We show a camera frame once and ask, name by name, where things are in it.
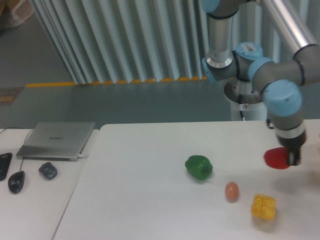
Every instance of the white table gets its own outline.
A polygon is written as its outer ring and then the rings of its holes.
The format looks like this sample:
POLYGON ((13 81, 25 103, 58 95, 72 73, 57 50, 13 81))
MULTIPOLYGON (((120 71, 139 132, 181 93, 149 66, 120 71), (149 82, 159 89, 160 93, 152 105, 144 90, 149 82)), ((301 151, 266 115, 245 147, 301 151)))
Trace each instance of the white table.
MULTIPOLYGON (((12 153, 6 176, 0 181, 0 239, 51 240, 68 205, 84 165, 90 159, 75 162, 52 161, 58 175, 46 180, 38 171, 47 161, 24 160, 23 189, 12 194, 8 189, 9 177, 18 172, 21 160, 16 158, 29 129, 7 129, 0 134, 0 154, 12 153)), ((99 131, 94 130, 83 150, 89 155, 99 131)))
POLYGON ((319 239, 320 120, 305 123, 302 163, 284 170, 264 162, 280 145, 262 121, 105 125, 54 239, 319 239), (187 173, 191 155, 210 159, 206 181, 187 173), (273 220, 251 216, 256 193, 276 199, 273 220))

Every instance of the silver laptop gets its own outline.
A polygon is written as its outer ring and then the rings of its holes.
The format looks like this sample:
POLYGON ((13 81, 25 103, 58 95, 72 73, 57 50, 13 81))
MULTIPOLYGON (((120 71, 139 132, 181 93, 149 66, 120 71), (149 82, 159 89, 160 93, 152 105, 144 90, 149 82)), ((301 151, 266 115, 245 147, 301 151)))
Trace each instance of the silver laptop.
POLYGON ((39 122, 17 152, 19 159, 77 161, 94 122, 39 122))

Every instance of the gray floor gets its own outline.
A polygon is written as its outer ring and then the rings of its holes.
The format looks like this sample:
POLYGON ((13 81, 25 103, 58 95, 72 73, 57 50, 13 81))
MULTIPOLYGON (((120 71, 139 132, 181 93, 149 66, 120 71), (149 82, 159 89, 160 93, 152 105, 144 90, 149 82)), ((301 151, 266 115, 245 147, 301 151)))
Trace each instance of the gray floor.
MULTIPOLYGON (((0 88, 71 82, 35 15, 0 35, 0 88)), ((229 121, 224 83, 207 81, 25 88, 0 106, 0 128, 34 128, 44 121, 104 124, 229 121)), ((320 84, 304 86, 306 119, 320 118, 320 84)))

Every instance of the brown egg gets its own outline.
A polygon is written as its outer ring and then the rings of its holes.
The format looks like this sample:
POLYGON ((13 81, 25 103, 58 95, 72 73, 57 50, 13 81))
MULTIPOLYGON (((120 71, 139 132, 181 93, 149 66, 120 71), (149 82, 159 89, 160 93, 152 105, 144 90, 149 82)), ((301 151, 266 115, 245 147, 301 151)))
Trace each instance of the brown egg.
POLYGON ((224 192, 228 199, 234 201, 239 196, 239 187, 234 181, 231 181, 225 186, 224 192))

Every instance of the computer mouse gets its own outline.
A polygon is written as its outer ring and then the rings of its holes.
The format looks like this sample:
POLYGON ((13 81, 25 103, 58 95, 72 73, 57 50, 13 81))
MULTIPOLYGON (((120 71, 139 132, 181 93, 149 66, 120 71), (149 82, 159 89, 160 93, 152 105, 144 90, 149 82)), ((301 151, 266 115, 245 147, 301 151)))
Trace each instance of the computer mouse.
POLYGON ((53 179, 58 174, 58 170, 49 161, 42 164, 42 166, 39 168, 39 172, 42 173, 42 175, 48 180, 53 179))
POLYGON ((8 187, 10 192, 17 194, 21 191, 21 189, 24 187, 25 175, 26 174, 24 171, 18 171, 9 177, 8 187))

